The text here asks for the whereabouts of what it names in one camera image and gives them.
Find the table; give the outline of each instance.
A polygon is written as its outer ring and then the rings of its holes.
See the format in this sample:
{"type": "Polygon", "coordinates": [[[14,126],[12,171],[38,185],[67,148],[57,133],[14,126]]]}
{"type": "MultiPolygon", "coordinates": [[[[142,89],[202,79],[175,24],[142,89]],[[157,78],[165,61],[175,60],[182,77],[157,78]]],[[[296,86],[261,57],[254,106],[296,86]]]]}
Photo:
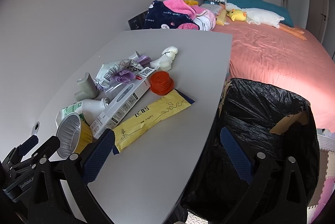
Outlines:
{"type": "MultiPolygon", "coordinates": [[[[159,122],[121,154],[107,158],[89,189],[115,224],[162,223],[173,210],[200,157],[229,70],[232,35],[195,30],[124,31],[94,54],[62,86],[39,117],[39,144],[56,134],[58,111],[74,102],[76,81],[103,63],[135,51],[152,59],[168,46],[179,50],[169,71],[175,88],[195,100],[182,112],[159,122]]],[[[147,91],[125,119],[157,100],[147,91]]],[[[50,160],[58,160],[54,154],[50,160]]],[[[83,219],[66,183],[65,194],[76,217],[83,219]]]]}

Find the yellow cup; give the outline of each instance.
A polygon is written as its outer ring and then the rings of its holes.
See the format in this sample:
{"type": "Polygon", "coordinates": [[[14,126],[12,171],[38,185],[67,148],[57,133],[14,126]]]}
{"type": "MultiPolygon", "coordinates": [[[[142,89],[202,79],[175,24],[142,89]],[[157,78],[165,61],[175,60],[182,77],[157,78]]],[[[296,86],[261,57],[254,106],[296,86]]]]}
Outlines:
{"type": "Polygon", "coordinates": [[[93,140],[91,129],[76,112],[71,112],[64,117],[57,129],[56,136],[61,142],[57,154],[63,159],[72,153],[81,153],[93,140]]]}

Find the black garbage bag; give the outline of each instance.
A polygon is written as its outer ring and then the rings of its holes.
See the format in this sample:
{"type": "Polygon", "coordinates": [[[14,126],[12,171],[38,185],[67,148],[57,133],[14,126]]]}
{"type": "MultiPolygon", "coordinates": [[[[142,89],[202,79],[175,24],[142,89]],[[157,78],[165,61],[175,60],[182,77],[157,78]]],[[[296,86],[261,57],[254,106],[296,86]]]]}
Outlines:
{"type": "MultiPolygon", "coordinates": [[[[248,188],[221,144],[220,131],[225,126],[255,151],[265,151],[273,159],[293,156],[309,203],[318,182],[320,158],[310,103],[295,93],[261,82],[233,78],[228,85],[222,112],[217,112],[181,205],[203,219],[220,223],[248,188]]],[[[267,203],[274,185],[269,181],[260,207],[267,203]]]]}

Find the yellow snack wrapper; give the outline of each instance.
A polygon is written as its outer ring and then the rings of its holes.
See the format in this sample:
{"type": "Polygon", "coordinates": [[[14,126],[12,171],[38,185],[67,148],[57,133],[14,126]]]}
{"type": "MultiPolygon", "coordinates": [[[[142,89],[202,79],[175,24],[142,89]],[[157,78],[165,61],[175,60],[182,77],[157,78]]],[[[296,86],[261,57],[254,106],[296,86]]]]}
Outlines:
{"type": "Polygon", "coordinates": [[[118,150],[114,148],[113,153],[118,154],[159,121],[186,109],[193,103],[192,99],[174,89],[166,96],[141,109],[113,129],[115,147],[118,150]]]}

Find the yellow duck plush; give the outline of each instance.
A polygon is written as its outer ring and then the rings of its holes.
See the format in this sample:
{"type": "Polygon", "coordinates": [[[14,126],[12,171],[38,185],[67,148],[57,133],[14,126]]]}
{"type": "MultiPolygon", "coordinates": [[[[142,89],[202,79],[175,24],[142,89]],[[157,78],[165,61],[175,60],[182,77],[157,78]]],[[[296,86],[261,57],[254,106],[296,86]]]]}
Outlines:
{"type": "Polygon", "coordinates": [[[232,9],[228,16],[232,21],[245,21],[247,19],[247,13],[239,9],[232,9]]]}

